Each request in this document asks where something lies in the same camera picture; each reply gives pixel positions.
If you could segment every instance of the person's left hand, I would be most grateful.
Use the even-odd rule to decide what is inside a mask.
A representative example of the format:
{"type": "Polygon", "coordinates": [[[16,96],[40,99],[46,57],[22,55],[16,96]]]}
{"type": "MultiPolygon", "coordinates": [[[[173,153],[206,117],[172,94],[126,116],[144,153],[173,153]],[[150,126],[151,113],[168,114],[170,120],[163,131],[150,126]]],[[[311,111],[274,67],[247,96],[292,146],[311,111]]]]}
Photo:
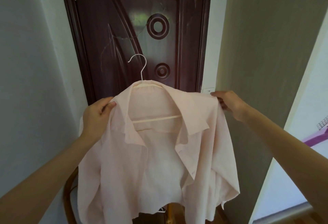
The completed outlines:
{"type": "Polygon", "coordinates": [[[81,137],[85,137],[92,142],[92,145],[101,138],[106,130],[109,114],[113,107],[116,106],[115,102],[109,103],[112,98],[107,97],[96,101],[84,111],[81,137]]]}

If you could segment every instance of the person's left arm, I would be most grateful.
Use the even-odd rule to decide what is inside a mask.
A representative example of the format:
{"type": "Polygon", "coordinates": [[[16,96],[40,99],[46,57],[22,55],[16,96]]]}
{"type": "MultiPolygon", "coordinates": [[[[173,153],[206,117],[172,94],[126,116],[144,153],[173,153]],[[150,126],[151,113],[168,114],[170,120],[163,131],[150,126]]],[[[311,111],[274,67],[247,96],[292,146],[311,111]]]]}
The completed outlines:
{"type": "Polygon", "coordinates": [[[72,145],[0,198],[0,223],[39,223],[65,181],[106,130],[112,97],[87,107],[83,131],[72,145]]]}

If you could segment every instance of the person's right arm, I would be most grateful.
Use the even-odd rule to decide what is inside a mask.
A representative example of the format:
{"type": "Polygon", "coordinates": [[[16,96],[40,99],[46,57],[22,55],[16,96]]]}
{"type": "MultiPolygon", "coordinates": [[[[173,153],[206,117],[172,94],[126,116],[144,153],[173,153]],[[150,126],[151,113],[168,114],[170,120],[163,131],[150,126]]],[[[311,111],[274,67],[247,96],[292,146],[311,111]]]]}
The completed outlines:
{"type": "Polygon", "coordinates": [[[211,93],[223,110],[246,124],[267,145],[301,193],[328,223],[328,159],[290,135],[232,91],[211,93]]]}

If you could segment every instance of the forearm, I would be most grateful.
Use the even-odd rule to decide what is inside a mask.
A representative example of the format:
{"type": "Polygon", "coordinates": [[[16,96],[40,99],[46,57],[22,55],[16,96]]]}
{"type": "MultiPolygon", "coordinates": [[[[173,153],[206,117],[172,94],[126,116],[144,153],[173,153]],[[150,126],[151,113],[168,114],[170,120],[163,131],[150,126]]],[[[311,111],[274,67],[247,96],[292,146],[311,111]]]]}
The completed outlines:
{"type": "Polygon", "coordinates": [[[78,138],[0,199],[0,223],[39,223],[91,143],[78,138]]]}
{"type": "Polygon", "coordinates": [[[242,121],[267,145],[310,204],[328,223],[328,160],[247,106],[242,121]]]}

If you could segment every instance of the person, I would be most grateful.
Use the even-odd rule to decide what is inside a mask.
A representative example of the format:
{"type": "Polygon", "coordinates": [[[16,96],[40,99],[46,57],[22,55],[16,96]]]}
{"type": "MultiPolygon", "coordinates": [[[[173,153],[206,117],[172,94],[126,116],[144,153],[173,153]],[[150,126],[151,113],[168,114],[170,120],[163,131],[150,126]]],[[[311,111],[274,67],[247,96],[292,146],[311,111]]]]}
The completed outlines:
{"type": "MultiPolygon", "coordinates": [[[[232,91],[212,93],[223,110],[243,122],[267,145],[305,198],[328,223],[328,159],[247,105],[232,91]]],[[[101,138],[115,102],[88,106],[82,134],[73,144],[0,199],[0,223],[38,223],[87,151],[101,138]]]]}

